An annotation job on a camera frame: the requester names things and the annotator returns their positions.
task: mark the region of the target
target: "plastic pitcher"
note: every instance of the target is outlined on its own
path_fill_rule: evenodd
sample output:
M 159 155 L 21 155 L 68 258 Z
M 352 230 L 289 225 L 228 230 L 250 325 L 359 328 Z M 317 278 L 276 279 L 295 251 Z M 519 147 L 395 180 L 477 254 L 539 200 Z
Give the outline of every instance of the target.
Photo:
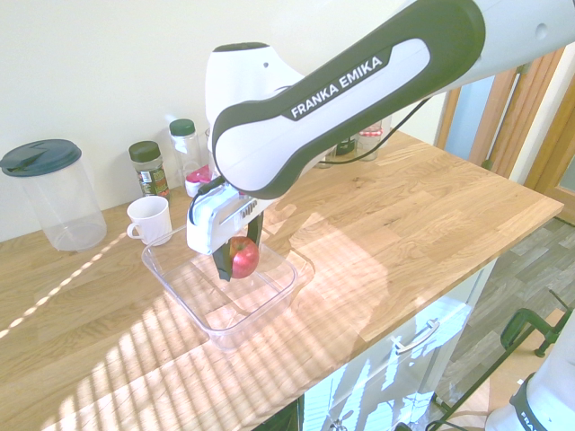
M 72 142 L 48 139 L 14 148 L 0 160 L 2 172 L 22 186 L 42 230 L 61 251 L 88 250 L 106 235 L 81 156 Z

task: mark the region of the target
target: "wooden door frame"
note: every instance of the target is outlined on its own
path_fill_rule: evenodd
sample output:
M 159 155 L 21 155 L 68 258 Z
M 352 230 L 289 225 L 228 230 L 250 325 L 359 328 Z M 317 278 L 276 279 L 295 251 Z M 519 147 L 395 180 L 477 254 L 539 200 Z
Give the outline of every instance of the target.
M 509 178 L 563 50 L 561 48 L 534 60 L 528 72 L 518 78 L 515 90 L 517 69 L 495 76 L 475 134 L 469 162 L 482 166 L 489 161 L 492 171 Z M 458 88 L 447 95 L 436 141 L 438 148 L 445 149 L 460 91 L 461 88 Z
M 561 48 L 539 57 L 519 77 L 489 156 L 493 172 L 505 178 L 511 175 L 563 51 Z
M 559 217 L 575 224 L 575 191 L 560 183 L 575 156 L 575 76 L 535 158 L 526 186 L 565 204 Z
M 560 137 L 563 131 L 569 124 L 571 113 L 575 110 L 575 76 L 571 78 L 571 83 L 563 96 L 563 100 L 559 109 L 557 110 L 553 122 L 549 127 L 549 131 L 545 136 L 545 139 L 537 153 L 537 157 L 531 166 L 531 170 L 527 175 L 525 181 L 525 186 L 533 189 L 539 190 L 542 187 L 546 187 L 549 181 L 553 181 L 553 177 L 544 176 L 544 168 L 550 162 L 551 156 L 555 149 L 560 151 L 564 148 L 557 148 L 557 145 L 565 145 L 565 143 L 560 142 Z

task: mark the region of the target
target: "wall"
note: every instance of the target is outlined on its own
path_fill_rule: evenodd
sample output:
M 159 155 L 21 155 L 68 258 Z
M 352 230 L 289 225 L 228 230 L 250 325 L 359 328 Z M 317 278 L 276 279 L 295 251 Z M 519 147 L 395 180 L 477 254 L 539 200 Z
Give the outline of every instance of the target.
M 158 142 L 176 183 L 167 125 L 204 130 L 204 71 L 218 45 L 263 41 L 308 74 L 385 21 L 403 0 L 6 1 L 0 4 L 0 156 L 32 141 L 75 142 L 102 209 L 140 196 L 128 147 Z M 406 128 L 430 143 L 442 96 Z M 0 241 L 40 229 L 0 174 Z
M 539 153 L 539 149 L 543 144 L 545 135 L 553 122 L 555 113 L 559 109 L 559 105 L 574 75 L 575 43 L 571 43 L 563 51 L 559 65 L 557 65 L 555 74 L 549 83 L 547 92 L 541 101 L 541 106 L 535 115 L 525 143 L 521 147 L 521 152 L 509 176 L 510 180 L 519 184 L 525 183 L 531 166 L 533 166 L 537 153 Z

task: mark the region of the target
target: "jar label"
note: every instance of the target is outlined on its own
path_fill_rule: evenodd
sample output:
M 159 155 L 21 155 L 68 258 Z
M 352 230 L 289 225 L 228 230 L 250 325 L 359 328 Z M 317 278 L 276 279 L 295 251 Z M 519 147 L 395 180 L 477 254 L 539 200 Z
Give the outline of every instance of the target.
M 157 195 L 169 198 L 170 189 L 168 189 L 163 166 L 150 171 L 140 171 L 137 176 L 144 196 Z
M 140 181 L 142 182 L 152 182 L 151 172 L 142 171 L 140 172 Z

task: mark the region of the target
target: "mug handle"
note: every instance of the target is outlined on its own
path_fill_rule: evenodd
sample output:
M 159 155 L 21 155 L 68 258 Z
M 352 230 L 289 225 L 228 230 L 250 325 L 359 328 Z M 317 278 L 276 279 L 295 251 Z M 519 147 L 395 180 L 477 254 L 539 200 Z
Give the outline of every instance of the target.
M 134 228 L 136 228 L 136 226 L 138 226 L 137 223 L 130 223 L 128 226 L 128 229 L 126 230 L 126 233 L 128 234 L 128 236 L 134 240 L 141 240 L 144 237 L 141 235 L 134 235 Z

